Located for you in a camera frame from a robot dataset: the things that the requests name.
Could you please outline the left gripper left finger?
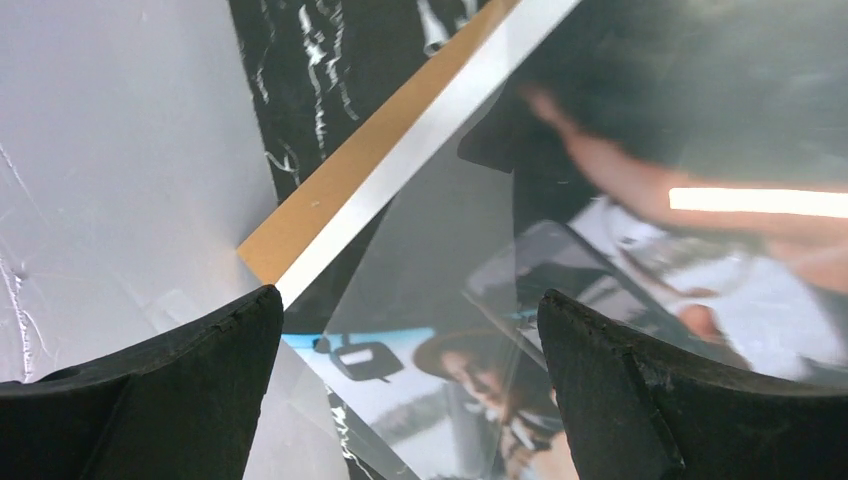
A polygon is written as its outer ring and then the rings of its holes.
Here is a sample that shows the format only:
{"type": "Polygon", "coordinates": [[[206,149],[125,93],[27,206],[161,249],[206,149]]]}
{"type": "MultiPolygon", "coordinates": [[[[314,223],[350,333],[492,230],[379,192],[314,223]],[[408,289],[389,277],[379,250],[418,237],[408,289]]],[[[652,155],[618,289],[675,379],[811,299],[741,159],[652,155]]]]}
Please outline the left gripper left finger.
{"type": "Polygon", "coordinates": [[[279,347],[262,286],[136,345],[1,386],[5,479],[239,479],[279,347]]]}

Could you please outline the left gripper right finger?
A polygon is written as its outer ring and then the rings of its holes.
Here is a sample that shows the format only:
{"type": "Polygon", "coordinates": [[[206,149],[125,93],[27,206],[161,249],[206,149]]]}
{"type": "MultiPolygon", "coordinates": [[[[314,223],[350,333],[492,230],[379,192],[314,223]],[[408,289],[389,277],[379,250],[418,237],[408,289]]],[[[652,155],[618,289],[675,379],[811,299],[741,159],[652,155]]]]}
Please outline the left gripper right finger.
{"type": "Polygon", "coordinates": [[[538,331],[583,479],[843,479],[847,391],[690,353],[549,290],[538,331]]]}

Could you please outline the clear plastic sheet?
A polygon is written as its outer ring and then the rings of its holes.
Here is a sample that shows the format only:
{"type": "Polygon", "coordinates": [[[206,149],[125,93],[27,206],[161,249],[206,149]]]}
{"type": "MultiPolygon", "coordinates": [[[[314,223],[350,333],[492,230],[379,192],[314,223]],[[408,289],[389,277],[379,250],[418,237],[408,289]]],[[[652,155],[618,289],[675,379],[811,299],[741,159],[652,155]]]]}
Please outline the clear plastic sheet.
{"type": "Polygon", "coordinates": [[[742,370],[847,391],[844,296],[759,233],[638,212],[568,160],[506,89],[486,99],[351,241],[323,329],[290,342],[416,475],[583,479],[538,331],[555,290],[742,370]]]}

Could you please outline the printed photo with white border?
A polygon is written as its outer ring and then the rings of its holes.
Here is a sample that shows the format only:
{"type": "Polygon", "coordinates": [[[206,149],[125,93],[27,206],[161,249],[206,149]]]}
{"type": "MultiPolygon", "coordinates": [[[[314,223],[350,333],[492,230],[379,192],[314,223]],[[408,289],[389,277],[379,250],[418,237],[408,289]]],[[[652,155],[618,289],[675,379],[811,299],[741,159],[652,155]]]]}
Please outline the printed photo with white border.
{"type": "Polygon", "coordinates": [[[847,475],[847,5],[532,1],[286,343],[387,479],[847,475]]]}

